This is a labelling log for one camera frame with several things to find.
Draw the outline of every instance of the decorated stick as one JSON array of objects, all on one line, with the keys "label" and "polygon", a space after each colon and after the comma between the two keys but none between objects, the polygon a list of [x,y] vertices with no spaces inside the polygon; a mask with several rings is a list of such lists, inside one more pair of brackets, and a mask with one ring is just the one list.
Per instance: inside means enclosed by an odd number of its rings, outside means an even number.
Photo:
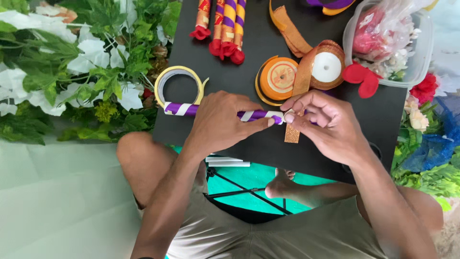
[{"label": "decorated stick", "polygon": [[236,50],[233,52],[230,57],[231,61],[237,65],[244,62],[244,53],[241,50],[243,47],[243,27],[244,27],[244,17],[246,14],[246,0],[238,0],[236,5],[236,19],[235,19],[235,38],[233,43],[236,45]]},{"label": "decorated stick", "polygon": [[190,33],[190,37],[203,40],[211,35],[211,31],[207,28],[209,24],[210,11],[211,3],[209,0],[200,0],[200,3],[198,4],[198,15],[196,16],[195,31]]},{"label": "decorated stick", "polygon": [[213,41],[209,44],[209,52],[214,56],[219,56],[220,54],[220,39],[222,35],[222,21],[224,20],[224,5],[225,0],[217,0],[216,17],[214,21],[214,37]]},{"label": "decorated stick", "polygon": [[220,45],[220,59],[229,57],[235,52],[236,45],[233,43],[235,37],[236,0],[225,0],[224,20],[222,22],[222,34]]},{"label": "decorated stick", "polygon": [[[198,107],[199,105],[190,103],[165,102],[165,114],[194,117]],[[284,123],[282,112],[257,110],[253,112],[238,112],[237,116],[244,122],[255,121],[261,118],[274,118],[276,124],[282,125]]]}]

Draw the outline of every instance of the khaki shorts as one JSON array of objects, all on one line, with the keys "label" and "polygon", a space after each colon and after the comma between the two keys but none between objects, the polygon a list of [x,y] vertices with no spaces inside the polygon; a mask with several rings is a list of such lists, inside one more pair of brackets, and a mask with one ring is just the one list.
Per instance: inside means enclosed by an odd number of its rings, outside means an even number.
[{"label": "khaki shorts", "polygon": [[207,186],[193,186],[167,252],[170,259],[387,258],[356,197],[252,225],[220,210],[203,193]]}]

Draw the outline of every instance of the bare foot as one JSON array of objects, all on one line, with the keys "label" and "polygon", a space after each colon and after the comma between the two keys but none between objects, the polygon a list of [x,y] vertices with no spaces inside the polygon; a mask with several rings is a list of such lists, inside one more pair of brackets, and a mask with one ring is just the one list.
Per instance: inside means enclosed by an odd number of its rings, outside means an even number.
[{"label": "bare foot", "polygon": [[292,181],[295,172],[284,169],[275,170],[275,178],[265,187],[265,195],[268,198],[286,198],[286,193],[290,188],[296,185]]}]

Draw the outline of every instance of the fingernail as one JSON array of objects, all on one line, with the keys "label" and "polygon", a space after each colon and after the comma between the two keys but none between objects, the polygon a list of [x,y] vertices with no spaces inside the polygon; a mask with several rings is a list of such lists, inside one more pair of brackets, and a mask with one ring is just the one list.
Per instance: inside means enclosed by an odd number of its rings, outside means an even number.
[{"label": "fingernail", "polygon": [[284,120],[287,124],[292,124],[294,121],[294,115],[292,113],[286,113],[286,115],[284,115]]},{"label": "fingernail", "polygon": [[275,124],[275,119],[274,119],[274,118],[270,118],[270,119],[268,120],[268,126],[271,127],[271,126],[273,126],[273,124]]}]

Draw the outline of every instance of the white stick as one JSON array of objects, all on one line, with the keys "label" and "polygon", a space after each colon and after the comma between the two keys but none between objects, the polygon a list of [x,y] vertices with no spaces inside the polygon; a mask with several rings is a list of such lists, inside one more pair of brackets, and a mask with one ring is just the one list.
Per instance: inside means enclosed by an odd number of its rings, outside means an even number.
[{"label": "white stick", "polygon": [[231,157],[207,157],[206,162],[243,162],[243,160]]},{"label": "white stick", "polygon": [[251,162],[211,162],[210,167],[250,167]]}]

